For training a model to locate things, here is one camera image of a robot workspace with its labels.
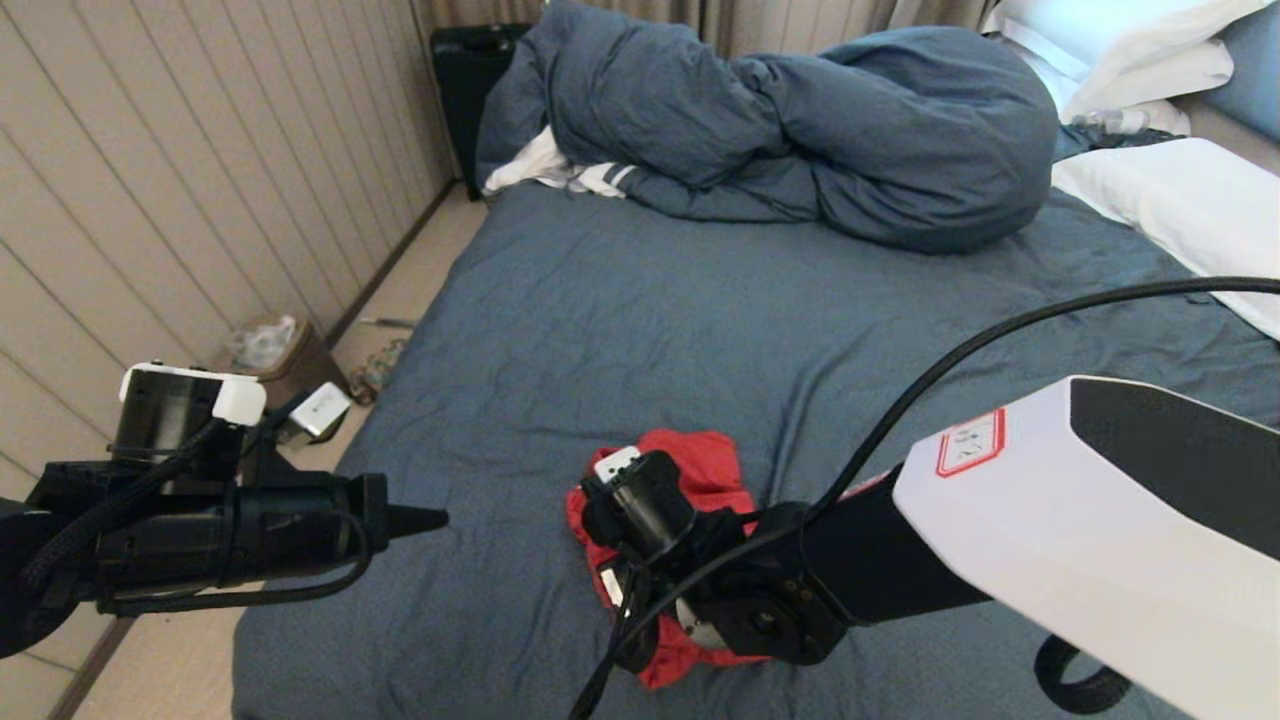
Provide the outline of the blue-grey bed sheet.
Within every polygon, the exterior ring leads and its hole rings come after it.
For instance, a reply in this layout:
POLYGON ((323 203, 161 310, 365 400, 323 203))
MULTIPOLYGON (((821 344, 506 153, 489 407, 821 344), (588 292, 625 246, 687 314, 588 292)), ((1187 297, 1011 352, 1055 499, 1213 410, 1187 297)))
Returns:
MULTIPOLYGON (((602 447, 718 430, 762 503, 813 502, 933 363, 1005 318, 1185 275, 1051 191, 972 255, 884 249, 818 224, 681 222, 520 186, 490 205, 338 473, 447 509, 365 577, 250 610, 236 720, 564 720, 611 618, 566 519, 602 447)), ((1065 375, 1149 382, 1280 429, 1280 348, 1208 295, 1044 322, 947 374, 859 478, 911 443, 1065 375)), ((813 667, 616 673, 593 720, 1066 720, 1032 659, 1046 633, 993 603, 855 630, 813 667)))

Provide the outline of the clear plastic bin bag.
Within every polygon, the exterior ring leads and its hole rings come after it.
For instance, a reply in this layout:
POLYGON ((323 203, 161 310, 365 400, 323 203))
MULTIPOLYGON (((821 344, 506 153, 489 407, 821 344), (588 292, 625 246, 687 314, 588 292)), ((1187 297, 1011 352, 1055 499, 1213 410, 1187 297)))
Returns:
POLYGON ((227 351, 233 368, 262 370, 274 366, 289 351, 298 332, 292 315, 269 316, 233 332, 227 351))

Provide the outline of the clear plastic bottle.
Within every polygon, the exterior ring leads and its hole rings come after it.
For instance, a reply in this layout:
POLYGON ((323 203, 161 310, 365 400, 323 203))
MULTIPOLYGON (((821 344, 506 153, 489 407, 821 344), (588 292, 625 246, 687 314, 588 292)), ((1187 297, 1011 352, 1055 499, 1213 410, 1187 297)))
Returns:
POLYGON ((1138 135, 1149 128, 1151 115, 1134 109, 1098 109, 1075 115, 1069 126, 1093 135, 1138 135))

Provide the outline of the blue pillow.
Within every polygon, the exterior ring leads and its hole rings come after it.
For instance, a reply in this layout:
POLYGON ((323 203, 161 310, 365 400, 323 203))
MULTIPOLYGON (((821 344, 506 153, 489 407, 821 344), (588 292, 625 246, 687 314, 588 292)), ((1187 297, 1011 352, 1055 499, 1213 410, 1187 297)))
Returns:
POLYGON ((1225 85, 1202 101, 1280 143, 1280 0, 1233 22, 1217 36, 1234 63, 1225 85))

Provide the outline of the brown trash bin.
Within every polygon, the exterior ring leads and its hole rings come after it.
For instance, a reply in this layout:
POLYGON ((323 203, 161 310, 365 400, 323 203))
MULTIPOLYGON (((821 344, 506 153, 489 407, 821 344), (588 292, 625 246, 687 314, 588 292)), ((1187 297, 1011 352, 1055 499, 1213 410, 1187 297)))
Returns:
MULTIPOLYGON (((259 316, 251 322, 266 319, 269 316, 279 315, 259 316)), ((294 337, 293 345, 287 355, 274 366, 262 370, 233 368, 227 351, 227 341, 230 337, 229 334, 223 341, 218 352, 212 356, 212 369, 215 372, 255 377, 265 388, 266 407, 269 410, 285 405, 298 395, 310 395, 326 382, 335 383, 340 389, 348 393, 349 383, 346 379, 346 374, 337 364, 323 336, 314 329, 314 324, 310 319, 305 316, 294 318, 300 325, 297 336, 294 337)))

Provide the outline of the pair of slippers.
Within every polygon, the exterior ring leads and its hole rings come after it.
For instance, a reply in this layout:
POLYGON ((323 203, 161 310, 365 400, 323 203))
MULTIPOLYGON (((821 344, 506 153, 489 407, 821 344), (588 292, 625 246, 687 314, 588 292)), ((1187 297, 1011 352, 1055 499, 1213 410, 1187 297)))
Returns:
POLYGON ((378 401, 407 343, 404 337, 392 340, 349 373, 349 395, 356 405, 370 406, 378 401))

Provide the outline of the crumpled blue-grey duvet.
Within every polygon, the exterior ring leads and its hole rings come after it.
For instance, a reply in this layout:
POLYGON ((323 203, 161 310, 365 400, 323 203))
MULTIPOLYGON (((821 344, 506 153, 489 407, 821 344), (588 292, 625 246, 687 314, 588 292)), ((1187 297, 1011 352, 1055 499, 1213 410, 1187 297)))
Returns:
POLYGON ((689 27, 556 0, 485 101, 481 186, 550 126, 573 163, 635 165, 627 200, 690 222, 822 223, 973 252, 1050 193, 1059 114, 970 29, 891 29, 817 55, 726 59, 689 27))

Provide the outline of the white striped garment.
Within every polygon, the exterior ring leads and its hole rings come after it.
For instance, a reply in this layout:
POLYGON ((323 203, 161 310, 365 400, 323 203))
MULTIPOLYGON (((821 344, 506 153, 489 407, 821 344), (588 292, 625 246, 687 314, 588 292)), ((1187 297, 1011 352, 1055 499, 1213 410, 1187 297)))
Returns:
POLYGON ((561 151, 552 127, 545 126, 511 161, 489 174, 481 186, 481 195, 493 197, 516 184, 532 182, 571 193, 626 199, 621 184, 635 170, 635 165, 614 161, 576 164, 561 151))

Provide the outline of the large white pillow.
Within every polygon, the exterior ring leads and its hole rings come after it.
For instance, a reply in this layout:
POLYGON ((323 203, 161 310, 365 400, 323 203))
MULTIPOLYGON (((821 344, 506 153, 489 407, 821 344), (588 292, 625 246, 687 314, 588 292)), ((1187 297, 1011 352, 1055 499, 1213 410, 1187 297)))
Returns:
POLYGON ((1216 143, 1094 150, 1055 163, 1051 179, 1197 275, 1280 281, 1280 176, 1216 143))

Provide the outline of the black suitcase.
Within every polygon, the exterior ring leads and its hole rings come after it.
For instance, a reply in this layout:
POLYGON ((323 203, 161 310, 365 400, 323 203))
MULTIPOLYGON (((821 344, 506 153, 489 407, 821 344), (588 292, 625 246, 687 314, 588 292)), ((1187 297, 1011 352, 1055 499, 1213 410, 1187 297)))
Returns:
POLYGON ((475 161, 486 96, 509 68, 516 44, 531 28, 529 23, 461 26, 430 35, 445 128, 472 201, 481 199, 475 161))

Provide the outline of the grey bed headboard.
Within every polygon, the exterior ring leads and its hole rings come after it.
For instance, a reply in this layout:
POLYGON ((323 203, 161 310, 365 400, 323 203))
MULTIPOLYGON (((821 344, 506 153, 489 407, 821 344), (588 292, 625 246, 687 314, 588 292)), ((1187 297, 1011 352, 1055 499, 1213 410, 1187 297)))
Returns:
POLYGON ((1199 95, 1179 96, 1172 104, 1187 114, 1193 137, 1213 142, 1280 177, 1280 143, 1210 106, 1199 95))

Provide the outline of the red T-shirt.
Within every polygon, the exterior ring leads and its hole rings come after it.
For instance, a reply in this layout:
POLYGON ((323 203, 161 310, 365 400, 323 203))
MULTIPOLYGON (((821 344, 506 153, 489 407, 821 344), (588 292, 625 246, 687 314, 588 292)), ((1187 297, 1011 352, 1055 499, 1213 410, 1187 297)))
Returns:
MULTIPOLYGON (((668 454, 680 469, 678 487, 699 511, 732 509, 736 512, 756 510, 753 495, 742 483, 737 446, 726 434, 714 430, 682 433, 672 429, 646 432, 636 443, 640 452, 668 454)), ((589 538, 582 511, 586 498, 580 488, 571 489, 564 501, 570 532, 585 548, 591 587, 611 619, 616 619, 613 594, 599 571, 618 553, 589 538)), ((707 650, 694 643, 680 624, 669 618, 658 619, 658 639, 650 659, 635 676, 640 685, 658 691, 680 683, 691 670, 769 664, 765 656, 737 656, 728 650, 707 650)))

